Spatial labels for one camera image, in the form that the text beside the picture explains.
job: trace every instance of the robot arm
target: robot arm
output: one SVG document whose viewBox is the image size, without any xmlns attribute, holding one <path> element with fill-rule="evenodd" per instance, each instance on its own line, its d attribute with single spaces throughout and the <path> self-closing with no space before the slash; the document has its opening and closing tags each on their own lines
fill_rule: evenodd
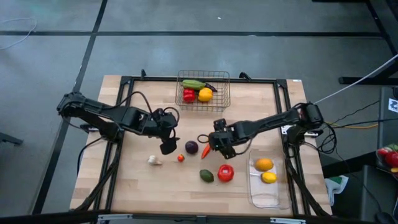
<svg viewBox="0 0 398 224">
<path fill-rule="evenodd" d="M 170 154 L 177 148 L 178 138 L 175 137 L 174 131 L 178 125 L 177 120 L 172 113 L 167 113 L 162 108 L 151 114 L 136 107 L 110 106 L 87 99 L 81 93 L 69 93 L 63 96 L 57 111 L 63 117 L 86 121 L 98 128 L 102 137 L 113 142 L 119 141 L 125 130 L 141 136 L 160 138 L 162 154 Z"/>
<path fill-rule="evenodd" d="M 209 135 L 209 145 L 213 150 L 220 151 L 225 159 L 230 159 L 237 155 L 233 146 L 248 142 L 258 133 L 288 124 L 295 125 L 287 130 L 288 142 L 294 144 L 303 140 L 306 131 L 319 128 L 323 118 L 317 105 L 301 103 L 284 113 L 257 121 L 238 121 L 226 125 L 225 119 L 219 119 L 214 121 L 215 131 Z"/>
</svg>

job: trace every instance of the garlic bulb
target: garlic bulb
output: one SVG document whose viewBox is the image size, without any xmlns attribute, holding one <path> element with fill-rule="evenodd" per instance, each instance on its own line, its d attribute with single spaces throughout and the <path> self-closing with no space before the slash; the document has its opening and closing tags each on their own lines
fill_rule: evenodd
<svg viewBox="0 0 398 224">
<path fill-rule="evenodd" d="M 162 162 L 160 162 L 160 161 L 156 158 L 156 156 L 149 156 L 148 164 L 149 164 L 149 165 L 155 166 L 155 165 L 162 165 Z"/>
</svg>

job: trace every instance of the yellow lemon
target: yellow lemon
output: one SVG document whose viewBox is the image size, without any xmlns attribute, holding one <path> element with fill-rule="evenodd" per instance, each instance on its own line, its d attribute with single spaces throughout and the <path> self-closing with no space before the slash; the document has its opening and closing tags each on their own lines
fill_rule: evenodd
<svg viewBox="0 0 398 224">
<path fill-rule="evenodd" d="M 254 168 L 258 171 L 269 171 L 274 166 L 274 163 L 270 159 L 258 159 Z"/>
<path fill-rule="evenodd" d="M 273 172 L 265 172 L 261 174 L 261 179 L 265 183 L 272 184 L 275 183 L 278 177 Z"/>
</svg>

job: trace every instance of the wire basket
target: wire basket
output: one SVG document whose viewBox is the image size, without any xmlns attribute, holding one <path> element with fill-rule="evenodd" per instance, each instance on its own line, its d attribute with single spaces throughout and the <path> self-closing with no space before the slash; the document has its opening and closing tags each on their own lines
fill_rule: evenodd
<svg viewBox="0 0 398 224">
<path fill-rule="evenodd" d="M 213 92 L 213 97 L 209 102 L 202 103 L 198 101 L 198 93 L 193 103 L 187 103 L 183 100 L 184 87 L 181 82 L 186 79 L 198 80 L 212 85 L 217 89 Z M 231 105 L 229 94 L 229 73 L 221 71 L 199 71 L 199 70 L 181 70 L 177 75 L 177 87 L 175 91 L 175 104 L 179 105 L 181 110 L 191 111 L 215 111 L 222 112 Z"/>
</svg>

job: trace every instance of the small carrot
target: small carrot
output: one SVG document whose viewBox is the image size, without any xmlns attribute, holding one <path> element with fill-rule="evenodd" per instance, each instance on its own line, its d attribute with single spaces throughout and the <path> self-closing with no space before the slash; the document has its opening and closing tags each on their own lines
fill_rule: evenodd
<svg viewBox="0 0 398 224">
<path fill-rule="evenodd" d="M 207 144 L 207 146 L 205 147 L 205 149 L 203 150 L 203 152 L 201 154 L 201 159 L 204 159 L 207 156 L 207 154 L 209 154 L 209 152 L 210 152 L 210 145 Z"/>
</svg>

